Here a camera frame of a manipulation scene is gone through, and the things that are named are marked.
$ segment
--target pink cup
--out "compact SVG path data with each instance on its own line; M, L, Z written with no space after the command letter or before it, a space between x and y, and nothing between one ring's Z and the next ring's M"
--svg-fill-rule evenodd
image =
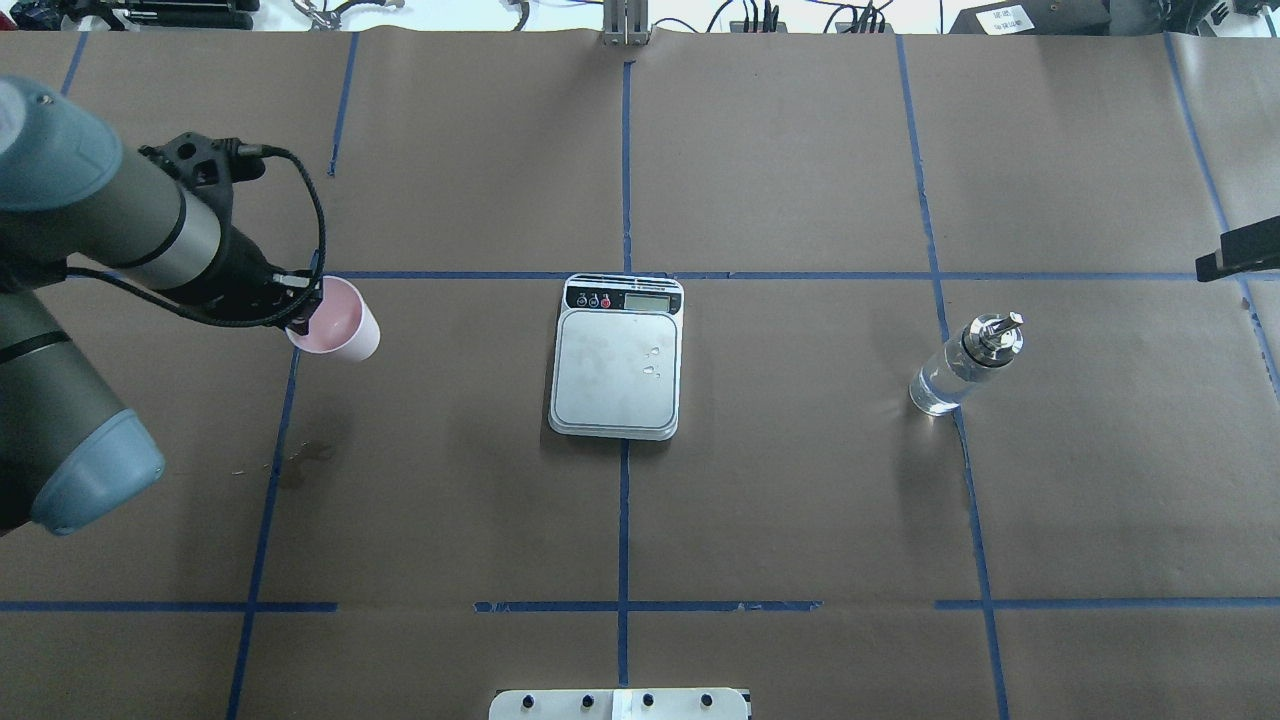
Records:
M324 301L311 315L310 332L301 336L285 329L284 334L303 352L330 355L348 363L365 360L378 350L383 337L365 297L339 277L325 275L321 282Z

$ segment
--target white label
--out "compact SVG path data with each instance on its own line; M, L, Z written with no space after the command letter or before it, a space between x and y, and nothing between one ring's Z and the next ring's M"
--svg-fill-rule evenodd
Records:
M987 35L1010 35L1036 28L1021 5L997 8L986 13L977 13L974 17L982 23L982 29L987 31Z

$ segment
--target metal clamp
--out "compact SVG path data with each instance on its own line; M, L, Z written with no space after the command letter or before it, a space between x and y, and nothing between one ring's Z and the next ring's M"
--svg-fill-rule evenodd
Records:
M604 0L605 45L649 45L649 0Z

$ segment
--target scale platform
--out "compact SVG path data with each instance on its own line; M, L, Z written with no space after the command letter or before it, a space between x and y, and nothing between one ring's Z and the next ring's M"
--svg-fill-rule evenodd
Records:
M669 439L680 421L685 290L676 281L564 281L548 421L568 436Z

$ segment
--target black band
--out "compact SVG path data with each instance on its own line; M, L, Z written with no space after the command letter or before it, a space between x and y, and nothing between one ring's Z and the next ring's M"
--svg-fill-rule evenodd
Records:
M173 229L169 231L169 237L164 238L160 247L156 247L151 252L147 252L142 258L132 263L123 263L120 265L111 265L115 270L128 270L129 268L137 268L140 265L146 265L147 263L155 260L156 258L165 254L166 250L173 247L173 243L178 241L178 236L182 234L182 228L187 224L187 193L178 191L178 222L173 224Z
M22 342L10 345L9 347L0 348L0 365L4 365L9 360L15 357L22 357L28 352L35 352L41 347L49 347L50 345L58 345L59 342L70 342L72 338L67 337L63 331L54 331L51 333L37 334L36 337L28 337Z

